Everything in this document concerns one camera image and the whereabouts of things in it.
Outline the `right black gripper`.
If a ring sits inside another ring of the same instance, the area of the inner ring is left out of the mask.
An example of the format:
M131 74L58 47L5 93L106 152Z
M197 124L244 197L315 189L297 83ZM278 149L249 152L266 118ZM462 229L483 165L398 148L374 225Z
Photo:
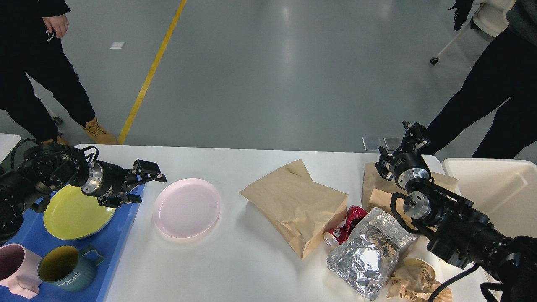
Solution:
M423 157L416 152L429 146L431 139L426 134L426 127L419 123L403 121L405 136L402 139L402 153L389 154L380 146L380 154L375 168L379 176L385 180L393 180L397 187L410 190L431 178L431 172Z

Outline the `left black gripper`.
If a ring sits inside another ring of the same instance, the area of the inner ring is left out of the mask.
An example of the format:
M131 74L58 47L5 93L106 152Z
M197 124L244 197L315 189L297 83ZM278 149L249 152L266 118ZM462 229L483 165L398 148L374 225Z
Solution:
M127 194L134 186L151 181L166 183L167 178L154 162L135 160L131 170L107 162L89 164L89 176L81 187L88 196L98 197L100 206L121 208L123 204L140 204L142 199L136 194Z

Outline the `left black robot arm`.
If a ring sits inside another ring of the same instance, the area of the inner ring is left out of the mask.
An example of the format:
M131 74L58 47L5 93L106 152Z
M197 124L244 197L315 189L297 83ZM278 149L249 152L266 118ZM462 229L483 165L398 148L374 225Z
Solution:
M23 225L23 214L31 209L43 213L54 191L70 184L98 204L121 208L142 202L132 190L152 180L165 183L167 178L154 162L136 160L132 169L98 160L96 146L78 149L50 143L27 149L24 161L0 178L0 238L5 244Z

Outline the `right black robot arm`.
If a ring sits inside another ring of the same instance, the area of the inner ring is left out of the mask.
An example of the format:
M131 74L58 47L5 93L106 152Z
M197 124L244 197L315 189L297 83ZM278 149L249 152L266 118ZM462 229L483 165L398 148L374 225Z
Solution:
M435 184L418 149L431 143L426 128L403 122L405 136L391 154L380 147L375 164L381 178L393 180L405 193L393 193L391 212L401 227L428 238L427 249L445 262L469 270L452 277L428 298L433 302L450 284L482 267L495 283L481 284L488 302L493 291L502 292L503 302L535 302L537 281L536 239L507 237L499 233L489 216L472 207L472 201Z

